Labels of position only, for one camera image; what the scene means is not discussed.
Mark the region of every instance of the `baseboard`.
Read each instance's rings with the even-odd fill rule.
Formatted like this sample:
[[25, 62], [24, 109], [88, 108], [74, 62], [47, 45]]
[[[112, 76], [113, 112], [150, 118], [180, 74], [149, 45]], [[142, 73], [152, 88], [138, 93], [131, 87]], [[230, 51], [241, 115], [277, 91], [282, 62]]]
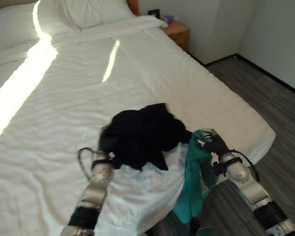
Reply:
[[279, 78], [277, 78], [276, 76], [272, 75], [271, 73], [267, 72], [266, 70], [262, 69], [261, 67], [259, 67], [258, 65], [256, 65], [255, 63], [251, 62], [250, 60], [248, 60], [247, 58], [243, 57], [240, 54], [236, 54], [235, 57], [237, 57], [238, 59], [246, 62], [247, 64], [251, 65], [253, 68], [259, 70], [260, 72], [264, 73], [265, 75], [267, 75], [268, 77], [270, 77], [271, 79], [273, 79], [274, 81], [278, 82], [280, 85], [282, 85], [283, 87], [287, 88], [288, 90], [290, 90], [291, 92], [295, 93], [295, 88], [293, 88], [292, 86], [286, 84], [285, 82], [283, 82], [282, 80], [280, 80]]
[[255, 63], [251, 62], [250, 60], [248, 60], [247, 58], [243, 57], [242, 55], [235, 53], [232, 55], [229, 55], [227, 57], [221, 58], [219, 60], [215, 60], [212, 61], [210, 63], [204, 64], [203, 62], [201, 62], [199, 59], [197, 59], [194, 55], [192, 55], [190, 52], [187, 52], [194, 60], [196, 60], [200, 65], [204, 66], [204, 67], [208, 67], [210, 65], [213, 65], [215, 63], [221, 62], [223, 60], [229, 59], [229, 58], [233, 58], [233, 57], [237, 57], [238, 59], [246, 62], [247, 64], [251, 65], [253, 68], [259, 70], [260, 72], [264, 73], [265, 75], [267, 75], [268, 77], [270, 77], [271, 79], [273, 79], [274, 81], [276, 81], [277, 83], [279, 83], [280, 85], [282, 85], [283, 87], [287, 88], [288, 90], [290, 90], [291, 92], [293, 92], [295, 94], [295, 88], [293, 88], [292, 86], [286, 84], [285, 82], [283, 82], [282, 80], [280, 80], [279, 78], [277, 78], [276, 76], [272, 75], [271, 73], [267, 72], [266, 70], [262, 69], [261, 67], [257, 66]]
[[194, 55], [192, 55], [190, 52], [186, 52], [187, 54], [189, 54], [189, 56], [191, 56], [194, 60], [196, 60], [201, 66], [206, 67], [206, 65], [200, 61], [199, 59], [197, 59]]

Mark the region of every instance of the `white wall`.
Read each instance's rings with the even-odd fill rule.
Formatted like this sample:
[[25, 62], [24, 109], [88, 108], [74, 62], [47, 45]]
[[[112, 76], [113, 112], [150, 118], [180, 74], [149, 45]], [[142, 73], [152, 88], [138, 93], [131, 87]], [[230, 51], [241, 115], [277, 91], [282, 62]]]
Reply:
[[158, 8], [161, 15], [179, 17], [190, 28], [188, 51], [207, 63], [218, 4], [219, 0], [139, 0], [139, 10], [146, 15]]
[[220, 1], [211, 37], [209, 61], [239, 52], [257, 3], [258, 0]]
[[237, 53], [258, 0], [139, 0], [141, 15], [159, 8], [190, 28], [189, 52], [203, 63]]
[[295, 0], [261, 0], [239, 53], [295, 88]]

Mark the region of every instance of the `black garment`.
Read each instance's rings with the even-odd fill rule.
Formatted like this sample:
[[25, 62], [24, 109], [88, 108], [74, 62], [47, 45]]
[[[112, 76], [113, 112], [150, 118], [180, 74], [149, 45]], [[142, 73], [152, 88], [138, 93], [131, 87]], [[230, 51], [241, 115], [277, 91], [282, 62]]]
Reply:
[[113, 152], [115, 162], [137, 170], [147, 162], [168, 170], [161, 151], [170, 151], [179, 142], [189, 143], [190, 138], [191, 132], [160, 103], [114, 116], [101, 134], [99, 148]]

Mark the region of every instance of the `purple tissue box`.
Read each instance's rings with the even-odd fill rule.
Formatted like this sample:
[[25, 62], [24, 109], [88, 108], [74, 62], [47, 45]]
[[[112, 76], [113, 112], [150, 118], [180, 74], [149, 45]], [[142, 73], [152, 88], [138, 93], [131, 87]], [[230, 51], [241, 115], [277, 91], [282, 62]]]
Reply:
[[167, 19], [167, 24], [170, 24], [170, 23], [174, 22], [174, 17], [173, 16], [165, 16], [165, 18]]

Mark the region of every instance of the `sunlight patch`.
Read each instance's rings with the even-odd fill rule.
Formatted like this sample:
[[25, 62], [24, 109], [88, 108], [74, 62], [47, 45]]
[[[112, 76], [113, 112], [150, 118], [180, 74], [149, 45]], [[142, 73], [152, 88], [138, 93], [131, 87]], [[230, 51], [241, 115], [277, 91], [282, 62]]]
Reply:
[[119, 46], [120, 46], [120, 40], [118, 39], [115, 42], [112, 51], [110, 52], [109, 62], [108, 62], [108, 65], [107, 65], [107, 68], [106, 68], [102, 83], [107, 81], [108, 78], [110, 77], [111, 73], [112, 73], [112, 70], [113, 70], [114, 64], [115, 64], [116, 54], [117, 54]]
[[51, 37], [45, 34], [39, 25], [37, 16], [39, 3], [40, 1], [33, 9], [33, 21], [41, 39], [29, 49], [27, 58], [0, 88], [0, 135], [38, 86], [58, 54], [51, 45]]

